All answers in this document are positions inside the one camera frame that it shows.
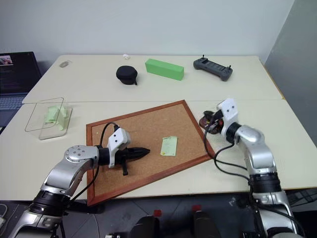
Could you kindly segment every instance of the green block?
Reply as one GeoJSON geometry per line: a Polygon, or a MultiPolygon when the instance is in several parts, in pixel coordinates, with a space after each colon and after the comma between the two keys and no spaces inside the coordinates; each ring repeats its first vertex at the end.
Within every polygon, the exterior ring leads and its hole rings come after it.
{"type": "Polygon", "coordinates": [[[148,59],[148,61],[145,62],[145,67],[148,73],[154,73],[176,80],[182,80],[184,76],[184,67],[156,59],[148,59]]]}

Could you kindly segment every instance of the wooden frame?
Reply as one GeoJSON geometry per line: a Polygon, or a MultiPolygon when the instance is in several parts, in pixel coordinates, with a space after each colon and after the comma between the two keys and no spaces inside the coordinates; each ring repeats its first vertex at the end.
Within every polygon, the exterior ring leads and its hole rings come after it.
{"type": "MultiPolygon", "coordinates": [[[[126,118],[130,118],[130,117],[134,117],[134,116],[138,116],[141,114],[146,114],[149,112],[154,112],[157,110],[161,110],[161,109],[165,109],[165,108],[169,108],[169,107],[173,107],[176,105],[182,105],[184,107],[184,109],[186,110],[186,113],[188,115],[188,117],[190,118],[192,124],[194,125],[197,133],[199,134],[200,138],[203,139],[204,134],[200,128],[200,126],[198,125],[198,123],[196,122],[196,119],[194,117],[194,115],[192,114],[192,112],[190,111],[187,103],[185,102],[185,100],[182,101],[178,101],[178,102],[174,102],[174,103],[169,103],[166,105],[162,105],[162,106],[158,106],[158,107],[154,107],[154,108],[150,108],[150,109],[146,109],[146,110],[142,110],[139,112],[135,112],[135,113],[130,113],[130,114],[126,114],[123,116],[119,116],[119,117],[114,117],[114,118],[110,118],[110,119],[106,119],[106,120],[102,120],[102,121],[98,121],[98,122],[94,122],[94,123],[90,123],[88,125],[86,125],[86,143],[87,145],[93,145],[93,127],[94,126],[98,126],[98,125],[102,125],[102,124],[106,124],[110,121],[117,121],[117,120],[121,120],[121,119],[126,119],[126,118]]],[[[210,144],[207,141],[207,147],[209,149],[209,151],[211,152],[212,155],[214,155],[214,151],[212,149],[212,147],[210,146],[210,144]]],[[[167,170],[164,170],[160,173],[156,173],[153,174],[149,177],[143,178],[141,180],[138,180],[136,182],[130,183],[128,185],[122,186],[119,189],[117,189],[116,191],[113,192],[108,192],[102,195],[95,195],[95,184],[92,184],[87,191],[87,204],[88,206],[92,206],[92,205],[96,205],[100,202],[103,202],[107,199],[111,199],[113,197],[119,196],[121,194],[127,193],[129,191],[132,191],[134,189],[137,189],[139,187],[145,186],[149,183],[152,183],[154,181],[157,181],[159,179],[162,179],[164,177],[170,176],[172,174],[175,174],[177,172],[180,172],[184,169],[190,168],[194,165],[200,164],[202,162],[205,162],[207,160],[209,160],[210,157],[208,156],[208,154],[204,154],[203,156],[200,156],[198,158],[194,158],[191,159],[190,161],[187,161],[185,163],[179,164],[177,166],[171,167],[167,170]]],[[[90,170],[87,172],[87,184],[89,182],[92,181],[94,177],[94,170],[90,170]]]]}

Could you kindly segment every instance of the cork board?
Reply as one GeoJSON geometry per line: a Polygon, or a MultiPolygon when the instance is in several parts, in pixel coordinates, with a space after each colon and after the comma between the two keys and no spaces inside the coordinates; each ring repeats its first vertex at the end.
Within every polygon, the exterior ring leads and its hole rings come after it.
{"type": "MultiPolygon", "coordinates": [[[[103,127],[110,121],[114,121],[130,133],[129,147],[145,147],[151,151],[139,160],[127,162],[127,176],[122,175],[120,165],[112,169],[101,166],[97,179],[88,188],[89,206],[210,159],[203,144],[204,134],[184,100],[88,124],[87,145],[99,144],[103,127]],[[162,139],[168,136],[178,137],[176,156],[160,155],[162,139]]],[[[104,136],[103,147],[106,147],[107,138],[112,133],[113,127],[109,126],[104,136]]],[[[214,154],[209,143],[208,148],[214,154]]],[[[87,183],[92,180],[94,172],[87,172],[87,183]]]]}

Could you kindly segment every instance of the gray remote controller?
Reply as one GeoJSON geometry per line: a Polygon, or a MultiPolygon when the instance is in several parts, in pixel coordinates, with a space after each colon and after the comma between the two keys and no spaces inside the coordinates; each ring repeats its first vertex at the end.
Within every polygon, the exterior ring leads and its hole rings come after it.
{"type": "Polygon", "coordinates": [[[219,76],[222,81],[227,81],[233,71],[231,65],[229,67],[224,67],[220,64],[209,61],[204,57],[204,55],[202,58],[194,61],[194,68],[203,69],[209,73],[215,74],[219,76]]]}

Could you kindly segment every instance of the laptop screen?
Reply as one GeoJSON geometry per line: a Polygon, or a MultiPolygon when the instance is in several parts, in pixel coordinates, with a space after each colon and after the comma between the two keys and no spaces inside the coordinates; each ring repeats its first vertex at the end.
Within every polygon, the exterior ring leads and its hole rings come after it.
{"type": "Polygon", "coordinates": [[[0,95],[28,93],[40,78],[33,52],[0,54],[0,95]]]}

